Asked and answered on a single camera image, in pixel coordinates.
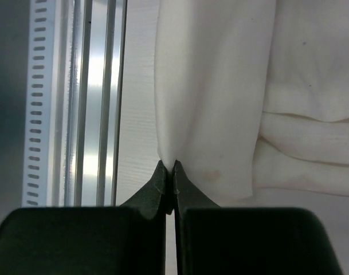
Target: gray floor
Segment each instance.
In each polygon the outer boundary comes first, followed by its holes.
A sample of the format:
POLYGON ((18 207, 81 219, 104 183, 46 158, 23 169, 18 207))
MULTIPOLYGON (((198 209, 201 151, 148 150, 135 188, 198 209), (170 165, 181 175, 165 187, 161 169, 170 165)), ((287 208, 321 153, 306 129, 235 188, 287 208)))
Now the gray floor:
POLYGON ((0 1, 0 222, 21 205, 29 0, 0 1))

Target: white fabric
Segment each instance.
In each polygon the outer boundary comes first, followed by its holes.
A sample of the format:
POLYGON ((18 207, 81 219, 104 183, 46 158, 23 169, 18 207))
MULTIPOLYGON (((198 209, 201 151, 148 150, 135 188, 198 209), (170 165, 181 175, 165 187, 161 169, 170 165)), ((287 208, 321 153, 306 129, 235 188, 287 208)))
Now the white fabric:
POLYGON ((349 196, 349 0, 161 0, 155 105, 166 167, 221 205, 349 196))

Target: perforated metal strip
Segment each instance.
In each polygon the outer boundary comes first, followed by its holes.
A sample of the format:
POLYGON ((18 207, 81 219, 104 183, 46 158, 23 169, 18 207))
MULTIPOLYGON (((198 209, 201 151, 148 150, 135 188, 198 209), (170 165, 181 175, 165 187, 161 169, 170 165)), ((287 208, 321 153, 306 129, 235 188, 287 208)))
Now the perforated metal strip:
POLYGON ((55 0, 31 0, 22 206, 46 204, 55 0))

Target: towel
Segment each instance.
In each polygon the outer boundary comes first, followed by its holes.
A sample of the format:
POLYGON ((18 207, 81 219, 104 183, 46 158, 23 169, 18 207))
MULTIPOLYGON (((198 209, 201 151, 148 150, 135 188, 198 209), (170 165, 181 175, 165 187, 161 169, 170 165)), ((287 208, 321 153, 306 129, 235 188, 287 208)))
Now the towel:
POLYGON ((226 206, 349 196, 349 0, 161 0, 159 156, 226 206))

